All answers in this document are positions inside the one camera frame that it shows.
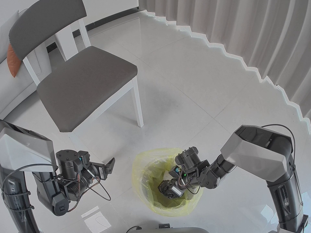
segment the orange pillow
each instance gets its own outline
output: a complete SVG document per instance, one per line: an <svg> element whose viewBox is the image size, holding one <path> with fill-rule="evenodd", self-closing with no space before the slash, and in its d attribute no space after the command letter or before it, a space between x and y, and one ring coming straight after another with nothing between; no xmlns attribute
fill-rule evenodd
<svg viewBox="0 0 311 233"><path fill-rule="evenodd" d="M15 78L21 66L21 60L19 60L19 58L16 56L11 44L9 44L7 49L6 61L12 76Z"/></svg>

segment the black baseboard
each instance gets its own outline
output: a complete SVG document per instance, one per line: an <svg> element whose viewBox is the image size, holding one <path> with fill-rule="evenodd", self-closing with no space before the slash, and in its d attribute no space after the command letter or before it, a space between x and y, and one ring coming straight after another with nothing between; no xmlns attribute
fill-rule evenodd
<svg viewBox="0 0 311 233"><path fill-rule="evenodd" d="M86 25L85 28L86 28L87 31L89 31L89 30L92 30L92 29L94 29L94 28L97 28L97 27L99 27L99 26L101 26L101 25L103 25L103 24L105 24L105 23L107 23L107 22L114 21L114 20L116 20L116 19L119 19L119 18L121 18L121 17L128 16L128 15L133 14L133 13L136 13L136 12L138 12L138 11L141 11L138 7L132 8L132 9L128 9L128 10L124 10L124 11L121 11L121 12L116 13L116 14L114 14L114 15L111 15L111 16L105 17L105 18L103 18L103 19L100 19L100 20L98 20L98 21L92 22L92 23ZM80 34L81 34L81 33L80 33L80 29L77 29L77 30L75 30L75 31L72 32L72 35L73 35L74 38L77 37L77 36L79 36ZM50 44L50 45L48 45L48 46L46 47L46 50L47 50L48 53L49 53L49 52L51 52L52 50L54 50L54 49L56 49L56 48L57 48L57 45L56 45L55 42L53 42L52 44Z"/></svg>

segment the white sofa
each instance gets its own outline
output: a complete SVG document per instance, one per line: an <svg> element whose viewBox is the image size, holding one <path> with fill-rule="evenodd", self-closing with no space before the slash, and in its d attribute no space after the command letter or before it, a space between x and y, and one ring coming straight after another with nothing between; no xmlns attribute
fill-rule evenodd
<svg viewBox="0 0 311 233"><path fill-rule="evenodd" d="M51 73L51 64L45 43L39 45L28 57L39 80L43 80ZM4 119L34 91L36 91L36 84L23 62L15 78L9 71L6 59L0 63L0 119Z"/></svg>

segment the piece of paper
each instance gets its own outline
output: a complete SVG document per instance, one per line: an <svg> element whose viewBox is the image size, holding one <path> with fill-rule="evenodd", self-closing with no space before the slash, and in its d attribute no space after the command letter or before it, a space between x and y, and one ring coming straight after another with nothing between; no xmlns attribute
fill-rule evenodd
<svg viewBox="0 0 311 233"><path fill-rule="evenodd" d="M93 209L89 210L88 212L84 213L81 215L82 218L88 216L88 215L91 215L93 212L97 211L99 208L98 206L94 207Z"/></svg>
<svg viewBox="0 0 311 233"><path fill-rule="evenodd" d="M111 227L110 223L103 216L103 214L101 214L101 212L89 217L84 220L84 222L92 233L100 233Z"/></svg>

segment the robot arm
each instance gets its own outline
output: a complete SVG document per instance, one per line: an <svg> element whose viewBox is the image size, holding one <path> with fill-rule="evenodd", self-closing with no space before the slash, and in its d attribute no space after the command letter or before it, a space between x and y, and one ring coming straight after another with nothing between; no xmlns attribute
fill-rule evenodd
<svg viewBox="0 0 311 233"><path fill-rule="evenodd" d="M181 197L185 190L194 193L201 187L214 189L238 166L266 180L279 218L278 232L303 232L308 215L302 210L290 137L242 125L220 151L212 164L200 161L196 147L183 151L176 156L177 166L169 171L170 178L159 185L159 191L173 199Z"/></svg>
<svg viewBox="0 0 311 233"><path fill-rule="evenodd" d="M114 158L104 165L90 162L86 151L61 150L56 153L60 170L57 175L52 141L3 120L0 120L0 156L2 198L19 233L41 232L32 213L34 207L29 201L24 171L33 173L39 201L54 215L62 216L72 210L69 210L71 201L80 201L94 179L98 183L106 180L115 164Z"/></svg>

